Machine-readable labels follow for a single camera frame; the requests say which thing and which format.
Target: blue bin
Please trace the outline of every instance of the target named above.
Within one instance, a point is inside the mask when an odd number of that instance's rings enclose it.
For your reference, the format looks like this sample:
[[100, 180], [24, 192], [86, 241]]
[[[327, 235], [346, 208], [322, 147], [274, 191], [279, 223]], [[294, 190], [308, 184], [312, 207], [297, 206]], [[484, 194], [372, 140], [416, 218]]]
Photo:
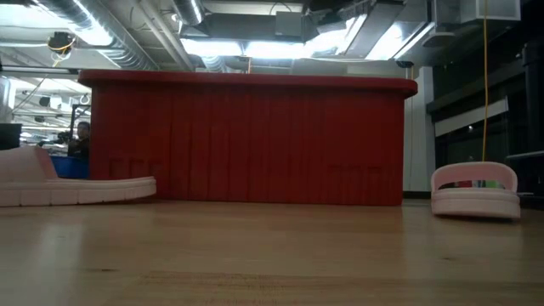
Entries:
[[51, 156], [57, 175], [64, 179], [88, 179], [88, 161], [75, 157]]

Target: yellow cable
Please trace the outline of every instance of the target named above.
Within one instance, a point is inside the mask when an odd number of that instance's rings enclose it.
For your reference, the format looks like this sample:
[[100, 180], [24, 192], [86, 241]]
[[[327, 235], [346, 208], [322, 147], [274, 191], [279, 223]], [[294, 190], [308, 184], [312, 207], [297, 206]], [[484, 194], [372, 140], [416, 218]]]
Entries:
[[70, 43], [68, 43], [68, 44], [65, 45], [64, 47], [60, 47], [60, 48], [51, 48], [51, 47], [49, 47], [49, 49], [55, 50], [55, 51], [59, 51], [59, 50], [62, 50], [62, 49], [66, 49], [66, 48], [71, 47], [71, 45], [73, 45], [75, 41], [76, 41], [76, 39], [74, 38], [74, 39], [72, 39], [72, 41], [71, 41]]
[[[64, 48], [62, 50], [62, 54], [60, 54], [60, 56], [64, 55], [66, 53], [66, 50], [68, 49], [68, 47]], [[62, 61], [62, 59], [57, 59], [54, 63], [53, 63], [53, 68], [56, 67], [60, 62]]]
[[487, 63], [487, 2], [484, 0], [484, 91], [485, 91], [485, 115], [484, 115], [484, 143], [482, 148], [482, 162], [485, 162], [485, 150], [487, 146], [487, 109], [490, 104], [490, 90], [488, 80], [488, 63]]

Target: light fixture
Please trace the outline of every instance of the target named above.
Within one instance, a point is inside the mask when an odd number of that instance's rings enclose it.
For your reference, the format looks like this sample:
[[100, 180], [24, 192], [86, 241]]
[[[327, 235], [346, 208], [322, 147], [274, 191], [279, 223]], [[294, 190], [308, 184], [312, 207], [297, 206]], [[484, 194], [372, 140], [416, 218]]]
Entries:
[[113, 37], [110, 33], [89, 13], [88, 9], [80, 2], [74, 0], [73, 3], [86, 15], [88, 22], [85, 27], [81, 27], [72, 21], [61, 18], [55, 11], [49, 9], [41, 0], [35, 0], [34, 3], [49, 15], [64, 20], [70, 30], [76, 33], [85, 43], [93, 46], [109, 46], [113, 43]]
[[377, 41], [372, 51], [366, 56], [366, 60], [389, 60], [392, 58], [400, 48], [402, 48], [402, 29], [396, 24], [392, 24], [391, 27], [382, 35], [380, 40]]
[[199, 56], [241, 56], [241, 48], [238, 42], [222, 41], [196, 41], [182, 39], [185, 51], [188, 54]]
[[398, 60], [404, 55], [408, 50], [413, 48], [416, 43], [422, 40], [432, 29], [434, 28], [434, 22], [429, 23], [419, 34], [417, 34], [414, 39], [408, 42], [397, 54], [394, 55], [394, 59]]
[[345, 38], [347, 30], [329, 31], [314, 37], [304, 44], [303, 57], [311, 57], [316, 52], [336, 48]]
[[257, 59], [300, 59], [304, 45], [300, 42], [250, 42], [245, 56]]

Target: person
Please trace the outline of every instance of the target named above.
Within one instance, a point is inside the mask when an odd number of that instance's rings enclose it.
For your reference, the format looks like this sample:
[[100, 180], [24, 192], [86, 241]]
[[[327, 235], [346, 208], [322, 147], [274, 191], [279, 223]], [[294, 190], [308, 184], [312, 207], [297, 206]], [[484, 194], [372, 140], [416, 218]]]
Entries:
[[77, 137], [68, 144], [68, 156], [88, 159], [88, 145], [91, 136], [91, 124], [79, 122], [77, 124]]

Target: wooden floor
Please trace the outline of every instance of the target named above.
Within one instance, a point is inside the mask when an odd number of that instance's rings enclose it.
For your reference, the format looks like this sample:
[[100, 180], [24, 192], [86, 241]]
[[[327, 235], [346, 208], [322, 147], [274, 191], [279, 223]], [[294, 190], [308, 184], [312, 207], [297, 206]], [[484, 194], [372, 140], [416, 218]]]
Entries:
[[543, 305], [544, 212], [176, 202], [0, 209], [0, 305]]

